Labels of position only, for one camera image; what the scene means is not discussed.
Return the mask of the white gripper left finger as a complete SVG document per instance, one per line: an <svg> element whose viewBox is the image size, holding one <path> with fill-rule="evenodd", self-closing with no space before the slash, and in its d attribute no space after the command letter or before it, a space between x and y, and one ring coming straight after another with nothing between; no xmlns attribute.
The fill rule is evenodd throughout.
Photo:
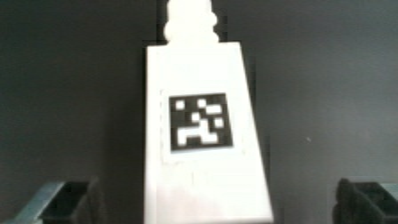
<svg viewBox="0 0 398 224"><path fill-rule="evenodd" d="M94 224L89 183L46 183L21 209L16 221L18 224Z"/></svg>

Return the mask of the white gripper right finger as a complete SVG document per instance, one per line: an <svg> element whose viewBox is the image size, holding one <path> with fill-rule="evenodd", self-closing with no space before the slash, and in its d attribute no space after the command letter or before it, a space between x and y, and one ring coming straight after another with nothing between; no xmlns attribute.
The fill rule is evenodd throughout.
<svg viewBox="0 0 398 224"><path fill-rule="evenodd" d="M339 180L334 224L398 224L398 183Z"/></svg>

